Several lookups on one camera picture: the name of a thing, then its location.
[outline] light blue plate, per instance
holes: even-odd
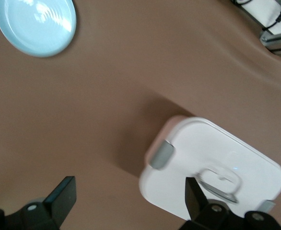
[[[71,0],[0,0],[0,29],[20,51],[49,57],[65,49],[76,29]]]

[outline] brown surface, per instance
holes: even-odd
[[[63,230],[177,229],[146,202],[143,156],[172,115],[195,114],[281,165],[281,57],[229,0],[75,0],[78,30],[51,58],[0,31],[0,207],[75,175]],[[281,223],[281,195],[272,215]]]

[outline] screw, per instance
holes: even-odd
[[[213,205],[211,208],[214,212],[221,212],[222,211],[222,208],[218,205]]]
[[[261,214],[258,214],[256,212],[253,213],[251,216],[253,217],[253,219],[258,220],[258,221],[263,221],[264,220],[264,217]]]
[[[37,205],[31,205],[31,206],[27,207],[27,210],[28,210],[28,211],[32,211],[32,210],[34,210],[35,208],[37,208]]]

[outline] bolt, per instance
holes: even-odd
[[[261,214],[256,213],[256,212],[253,213],[251,216],[253,217],[253,219],[258,220],[258,221],[263,221],[264,220],[264,217]]]
[[[32,211],[32,210],[34,210],[35,208],[37,208],[37,205],[31,205],[31,206],[27,207],[27,210],[28,210],[28,211]]]
[[[222,211],[222,208],[218,205],[213,205],[211,208],[214,212],[221,212]]]

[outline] black metal bracket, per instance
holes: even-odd
[[[179,230],[281,230],[269,214],[249,211],[241,218],[222,201],[208,200],[194,177],[187,177],[185,203],[191,220]]]
[[[67,176],[43,202],[25,205],[5,216],[0,209],[0,230],[59,230],[77,199],[74,176]]]

